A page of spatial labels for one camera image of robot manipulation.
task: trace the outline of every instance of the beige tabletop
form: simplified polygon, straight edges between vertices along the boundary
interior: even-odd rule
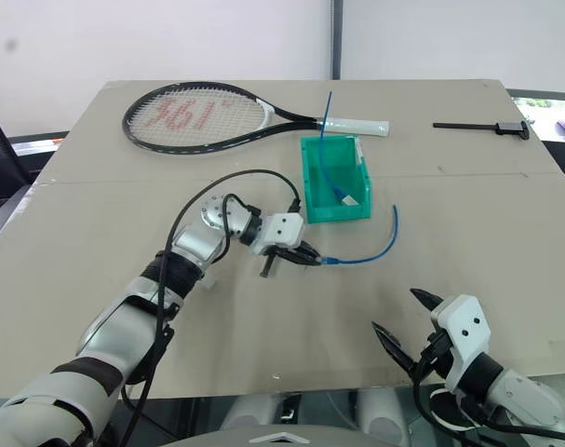
[[[94,99],[0,235],[0,397],[71,359],[81,332],[164,244],[179,208],[233,170],[277,169],[302,190],[299,140],[277,135],[211,156],[164,156],[128,142],[120,121],[166,81],[109,83]],[[292,112],[387,119],[363,137],[373,181],[371,219],[310,225],[322,253],[360,266],[304,268],[233,245],[173,321],[153,397],[397,385],[408,377],[383,351],[375,320],[413,356],[432,331],[409,295],[420,287],[478,297],[491,354],[528,375],[565,373],[565,176],[532,133],[433,129],[433,121],[493,123],[521,115],[497,81],[232,82]],[[268,212],[289,192],[252,176],[220,185]],[[188,219],[198,217],[194,208]]]

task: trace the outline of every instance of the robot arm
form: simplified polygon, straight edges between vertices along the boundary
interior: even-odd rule
[[[410,291],[431,311],[436,328],[422,352],[422,362],[427,365],[423,377],[415,377],[417,364],[391,333],[376,323],[373,328],[385,350],[413,380],[435,371],[446,379],[445,387],[456,395],[464,413],[488,427],[495,427],[490,417],[504,410],[511,426],[565,433],[565,401],[561,396],[544,384],[505,369],[487,354],[491,330],[476,297],[460,295],[444,301],[427,291]],[[565,446],[564,440],[522,436],[532,447]]]
[[[298,249],[304,232],[297,212],[263,220],[259,211],[227,200],[230,238],[238,238],[256,254],[272,248],[281,253]],[[173,239],[168,258],[164,299],[164,349],[174,331],[184,299],[222,252],[226,235],[222,197],[213,196],[202,209],[201,221],[185,226]],[[75,359],[38,377],[0,409],[0,446],[84,446],[108,424],[124,385],[145,380],[154,354],[159,252],[121,295],[89,326]]]

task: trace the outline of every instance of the racket strings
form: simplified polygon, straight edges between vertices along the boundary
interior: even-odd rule
[[[161,93],[135,111],[131,134],[142,142],[196,146],[221,142],[259,128],[266,112],[251,98],[214,88]]]

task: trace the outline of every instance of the white grip tape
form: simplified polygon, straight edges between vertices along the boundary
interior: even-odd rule
[[[390,133],[389,121],[367,121],[363,119],[329,118],[326,121],[326,130],[335,133],[360,133],[387,137]]]

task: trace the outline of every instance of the tennis racket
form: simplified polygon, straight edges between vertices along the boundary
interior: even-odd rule
[[[274,115],[288,120],[270,126]],[[322,118],[280,109],[242,88],[217,82],[183,82],[139,98],[123,117],[137,144],[164,154],[205,154],[290,130],[321,129]],[[385,137],[387,121],[328,118],[326,130]]]

